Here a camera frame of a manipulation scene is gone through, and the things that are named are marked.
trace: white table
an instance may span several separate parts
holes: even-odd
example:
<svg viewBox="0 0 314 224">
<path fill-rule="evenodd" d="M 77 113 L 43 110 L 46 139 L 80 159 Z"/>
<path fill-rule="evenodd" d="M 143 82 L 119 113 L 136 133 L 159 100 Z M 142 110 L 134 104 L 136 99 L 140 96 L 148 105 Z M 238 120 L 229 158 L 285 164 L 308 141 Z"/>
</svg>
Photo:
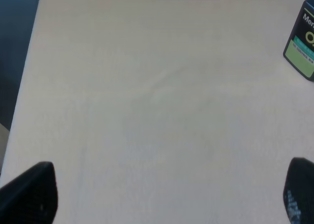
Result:
<svg viewBox="0 0 314 224">
<path fill-rule="evenodd" d="M 314 84 L 304 0 L 40 0 L 1 173 L 56 169 L 55 224 L 287 224 Z"/>
</svg>

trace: dark floor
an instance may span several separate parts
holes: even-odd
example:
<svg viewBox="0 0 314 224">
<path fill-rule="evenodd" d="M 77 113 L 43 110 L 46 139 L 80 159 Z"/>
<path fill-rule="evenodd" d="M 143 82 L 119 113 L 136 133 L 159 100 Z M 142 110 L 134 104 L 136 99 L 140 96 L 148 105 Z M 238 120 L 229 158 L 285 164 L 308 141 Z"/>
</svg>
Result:
<svg viewBox="0 0 314 224">
<path fill-rule="evenodd" d="M 10 130 L 39 0 L 0 0 L 0 124 Z"/>
</svg>

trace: table surface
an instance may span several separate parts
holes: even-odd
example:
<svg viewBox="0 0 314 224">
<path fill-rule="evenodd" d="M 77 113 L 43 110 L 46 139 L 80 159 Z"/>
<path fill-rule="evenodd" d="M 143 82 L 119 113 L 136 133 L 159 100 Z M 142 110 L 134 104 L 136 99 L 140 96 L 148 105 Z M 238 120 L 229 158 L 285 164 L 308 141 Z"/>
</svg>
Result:
<svg viewBox="0 0 314 224">
<path fill-rule="evenodd" d="M 56 224 L 287 224 L 314 84 L 304 0 L 40 0 L 1 185 L 55 165 Z"/>
</svg>

